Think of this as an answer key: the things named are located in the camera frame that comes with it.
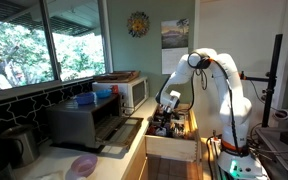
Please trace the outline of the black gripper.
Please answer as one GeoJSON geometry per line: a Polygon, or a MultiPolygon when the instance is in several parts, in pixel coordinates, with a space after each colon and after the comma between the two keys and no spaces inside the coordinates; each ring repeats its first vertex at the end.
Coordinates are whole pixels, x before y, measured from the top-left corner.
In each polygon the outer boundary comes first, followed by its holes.
{"type": "Polygon", "coordinates": [[[163,110],[167,113],[171,113],[174,109],[176,109],[180,103],[179,101],[180,93],[172,90],[170,94],[166,92],[158,92],[155,100],[158,104],[160,104],[163,110]]]}

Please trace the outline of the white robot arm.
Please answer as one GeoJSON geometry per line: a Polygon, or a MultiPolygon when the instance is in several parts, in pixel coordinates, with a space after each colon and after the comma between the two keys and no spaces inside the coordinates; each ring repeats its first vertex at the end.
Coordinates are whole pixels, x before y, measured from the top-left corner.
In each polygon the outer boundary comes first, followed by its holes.
{"type": "Polygon", "coordinates": [[[219,117],[224,123],[221,152],[217,164],[232,178],[238,180],[268,180],[259,160],[249,152],[247,133],[252,104],[243,95],[243,87],[236,64],[227,53],[200,48],[181,57],[176,71],[165,81],[155,100],[167,110],[175,109],[179,97],[166,92],[170,85],[188,82],[197,69],[209,68],[219,96],[219,117]]]}

